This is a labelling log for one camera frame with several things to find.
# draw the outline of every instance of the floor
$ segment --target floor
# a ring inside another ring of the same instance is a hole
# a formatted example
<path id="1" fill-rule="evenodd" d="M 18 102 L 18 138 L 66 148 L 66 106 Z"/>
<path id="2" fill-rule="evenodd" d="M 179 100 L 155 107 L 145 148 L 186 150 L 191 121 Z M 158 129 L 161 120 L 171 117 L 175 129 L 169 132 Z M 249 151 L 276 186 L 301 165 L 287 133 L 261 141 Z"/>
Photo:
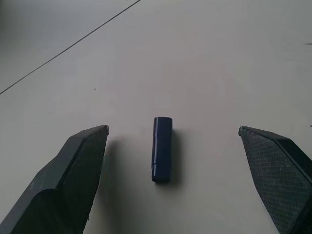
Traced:
<path id="1" fill-rule="evenodd" d="M 277 234 L 238 129 L 312 155 L 312 1 L 133 3 L 0 1 L 0 220 L 69 136 L 107 124 L 85 234 Z M 170 186 L 151 181 L 156 116 L 174 120 Z"/>

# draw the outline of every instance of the white floor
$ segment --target white floor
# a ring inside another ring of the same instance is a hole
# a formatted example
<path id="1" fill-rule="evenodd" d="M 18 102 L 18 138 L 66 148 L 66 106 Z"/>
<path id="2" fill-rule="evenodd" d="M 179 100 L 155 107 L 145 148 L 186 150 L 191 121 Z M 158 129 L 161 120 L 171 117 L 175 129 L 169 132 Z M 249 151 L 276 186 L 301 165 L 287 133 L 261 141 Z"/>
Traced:
<path id="1" fill-rule="evenodd" d="M 126 3 L 116 2 L 114 14 Z M 312 155 L 311 7 L 309 0 L 142 0 L 4 92 L 0 220 L 69 136 L 107 124 L 105 154 L 115 160 L 85 234 L 277 234 L 238 129 L 276 132 Z M 51 54 L 38 47 L 31 53 L 43 57 L 32 65 L 66 46 L 54 44 Z M 31 63 L 1 74 L 1 89 Z M 182 173 L 172 186 L 151 181 L 156 116 L 173 118 L 180 146 Z"/>

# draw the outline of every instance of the textured gripper pad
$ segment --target textured gripper pad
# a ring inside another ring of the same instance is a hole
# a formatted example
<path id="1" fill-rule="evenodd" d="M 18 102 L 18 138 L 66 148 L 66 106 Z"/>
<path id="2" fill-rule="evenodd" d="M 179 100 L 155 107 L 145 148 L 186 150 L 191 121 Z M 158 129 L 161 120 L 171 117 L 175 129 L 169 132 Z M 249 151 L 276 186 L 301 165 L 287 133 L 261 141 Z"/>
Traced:
<path id="1" fill-rule="evenodd" d="M 240 136 L 254 185 L 275 226 L 281 234 L 294 233 L 311 197 L 310 183 L 273 140 L 246 129 L 240 130 Z M 304 233 L 312 233 L 310 224 Z"/>

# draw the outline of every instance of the small blue object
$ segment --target small blue object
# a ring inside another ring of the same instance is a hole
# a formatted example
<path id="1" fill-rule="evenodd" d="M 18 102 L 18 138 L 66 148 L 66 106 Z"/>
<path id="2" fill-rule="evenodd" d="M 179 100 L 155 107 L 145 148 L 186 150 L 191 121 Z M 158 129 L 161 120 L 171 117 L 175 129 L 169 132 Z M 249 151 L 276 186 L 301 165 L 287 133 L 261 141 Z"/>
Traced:
<path id="1" fill-rule="evenodd" d="M 171 134 L 172 119 L 156 117 L 154 119 L 152 181 L 166 183 L 170 181 L 171 171 Z"/>

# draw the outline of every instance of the grout line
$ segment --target grout line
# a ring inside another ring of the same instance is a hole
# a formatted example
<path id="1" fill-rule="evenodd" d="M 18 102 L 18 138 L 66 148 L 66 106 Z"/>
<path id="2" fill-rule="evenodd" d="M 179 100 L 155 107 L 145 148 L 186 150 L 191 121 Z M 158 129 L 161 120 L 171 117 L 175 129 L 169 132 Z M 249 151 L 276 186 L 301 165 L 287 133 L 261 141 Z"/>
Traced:
<path id="1" fill-rule="evenodd" d="M 76 41 L 74 44 L 72 44 L 71 46 L 69 46 L 67 49 L 63 50 L 62 52 L 60 52 L 59 54 L 55 55 L 53 58 L 51 58 L 50 60 L 48 60 L 47 62 L 45 62 L 43 65 L 37 67 L 35 70 L 33 70 L 32 72 L 28 73 L 27 75 L 25 75 L 24 77 L 22 77 L 21 79 L 19 79 L 18 81 L 16 81 L 14 84 L 10 85 L 9 87 L 7 87 L 5 90 L 3 90 L 2 92 L 0 92 L 0 95 L 3 94 L 5 91 L 9 90 L 10 88 L 12 88 L 14 85 L 16 85 L 17 83 L 19 83 L 22 79 L 26 78 L 27 76 L 29 76 L 30 74 L 32 74 L 33 72 L 35 72 L 36 70 L 38 70 L 39 68 L 43 67 L 44 65 L 46 65 L 47 63 L 51 62 L 53 59 L 55 59 L 56 57 L 58 57 L 59 55 L 63 54 L 64 52 L 66 52 L 67 50 L 69 50 L 70 48 L 72 48 L 74 45 L 76 45 L 77 43 L 81 42 L 83 39 L 85 39 L 87 36 L 91 35 L 92 33 L 94 33 L 97 29 L 103 27 L 104 25 L 106 25 L 107 23 L 109 23 L 110 21 L 112 21 L 113 19 L 115 19 L 117 16 L 121 15 L 122 13 L 124 13 L 126 10 L 130 9 L 131 7 L 133 7 L 135 4 L 137 4 L 139 1 L 141 0 L 137 0 L 135 3 L 132 3 L 130 6 L 128 6 L 126 9 L 124 9 L 123 11 L 119 12 L 117 15 L 115 15 L 114 17 L 112 17 L 111 19 L 109 19 L 108 21 L 106 21 L 104 24 L 100 25 L 99 27 L 97 27 L 95 30 L 93 30 L 92 32 L 88 33 L 87 35 L 85 35 L 83 38 L 79 39 L 78 41 Z"/>

